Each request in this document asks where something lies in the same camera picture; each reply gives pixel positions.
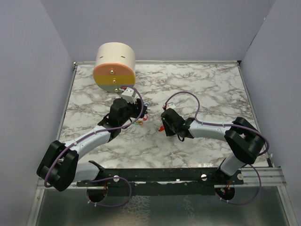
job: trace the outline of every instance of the white marble table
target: white marble table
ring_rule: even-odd
[[[61,141],[91,130],[110,110],[119,96],[107,93],[94,82],[93,65],[79,65],[66,110]],[[254,126],[249,105],[236,64],[136,65],[136,85],[145,102],[149,102],[149,120],[132,125],[111,142],[97,147],[80,162],[94,160],[106,168],[217,167],[231,150],[226,142],[207,138],[166,137],[159,132],[162,105],[173,93],[187,90],[200,100],[199,119],[231,121],[245,117]],[[177,112],[192,117],[195,99],[178,95],[172,99]],[[267,166],[264,156],[255,166]]]

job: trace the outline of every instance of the wall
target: wall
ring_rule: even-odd
[[[273,0],[41,0],[74,61],[117,41],[140,60],[242,60]]]
[[[260,128],[281,165],[301,224],[301,1],[277,0],[245,58],[242,73]]]
[[[2,1],[0,29],[0,224],[19,226],[55,139],[73,64],[39,0]]]

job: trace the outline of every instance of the tabletop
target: tabletop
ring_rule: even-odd
[[[61,142],[90,131],[109,112],[119,95],[100,89],[93,79],[93,65],[78,65],[61,132]],[[252,110],[236,64],[137,64],[135,87],[148,102],[148,119],[132,125],[111,142],[85,155],[105,168],[218,167],[231,154],[224,141],[208,138],[178,140],[159,132],[163,103],[178,91],[190,91],[201,104],[198,119],[232,121],[246,118],[255,126]],[[196,100],[177,95],[171,102],[184,118],[193,117]],[[254,166],[267,166],[264,156]]]

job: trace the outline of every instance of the red object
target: red object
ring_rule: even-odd
[[[164,126],[161,126],[160,129],[159,129],[159,132],[161,132],[161,131],[163,131],[163,130],[165,130],[165,129],[164,129]]]

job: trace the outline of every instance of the metal frame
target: metal frame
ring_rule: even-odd
[[[72,79],[71,79],[71,84],[69,87],[69,91],[68,91],[68,96],[66,99],[66,103],[63,109],[63,114],[62,114],[62,118],[60,121],[60,126],[59,126],[59,130],[58,133],[56,135],[56,139],[59,139],[60,134],[61,134],[61,130],[62,130],[62,126],[63,126],[63,122],[64,122],[64,117],[65,117],[65,112],[68,106],[68,102],[71,96],[71,90],[73,87],[73,82],[75,79],[75,75],[76,75],[76,71],[77,71],[77,66],[78,65],[91,65],[95,62],[91,61],[91,62],[74,62],[74,70],[73,70],[73,75],[72,75]],[[251,101],[250,95],[249,95],[249,91],[247,89],[245,80],[243,78],[240,66],[238,64],[237,61],[155,61],[155,60],[138,60],[136,61],[136,64],[201,64],[201,65],[205,65],[205,64],[234,64],[238,66],[238,70],[244,85],[244,88],[246,90],[246,94],[247,94],[247,98],[249,100],[250,106],[251,106],[251,110],[254,116],[254,120],[255,120],[255,124],[257,129],[260,131],[259,129],[259,125],[258,125],[258,121],[257,121],[257,114],[254,108],[254,105]],[[297,223],[297,219],[292,207],[292,204],[290,202],[287,190],[286,190],[286,181],[284,178],[284,175],[282,173],[281,168],[257,168],[260,176],[261,176],[261,180],[262,180],[262,186],[277,186],[278,187],[278,191],[279,191],[279,195],[289,222],[289,225],[291,226],[298,226]],[[242,174],[244,176],[244,181],[245,183],[243,185],[235,185],[235,187],[244,187],[244,186],[258,186],[258,178],[256,173],[254,172],[254,170],[252,168],[243,168],[242,169]],[[224,185],[215,185],[214,187],[222,187]],[[68,189],[86,189],[87,187],[78,187],[76,183],[72,183]],[[44,195],[44,191],[45,191],[45,187],[44,187],[44,182],[43,180],[41,180],[39,178],[38,183],[37,183],[37,190],[35,193],[35,197],[34,197],[34,201],[33,201],[33,205],[32,205],[32,209],[27,221],[27,226],[33,226],[36,225],[37,223],[37,219],[38,219],[38,215],[39,215],[39,211],[40,211],[40,207],[42,204],[42,199],[43,199],[43,195]],[[103,189],[103,187],[89,187],[89,189]]]

